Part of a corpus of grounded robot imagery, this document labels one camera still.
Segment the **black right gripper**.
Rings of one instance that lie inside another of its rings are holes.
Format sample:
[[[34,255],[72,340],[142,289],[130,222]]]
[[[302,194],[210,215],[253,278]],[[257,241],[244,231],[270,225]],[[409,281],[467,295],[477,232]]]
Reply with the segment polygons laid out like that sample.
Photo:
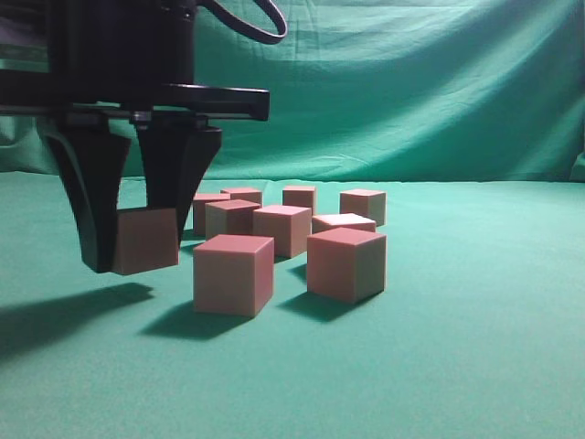
[[[89,112],[102,102],[113,118],[143,124],[153,114],[204,114],[266,121],[270,93],[195,83],[195,23],[206,8],[244,37],[267,44],[268,32],[217,1],[4,1],[1,17],[42,33],[48,72],[1,70],[1,113],[41,116]],[[37,118],[69,198],[82,261],[112,270],[117,201],[131,141],[97,114]],[[181,239],[197,188],[218,153],[222,130],[187,119],[154,119],[137,131],[150,209],[173,209]]]

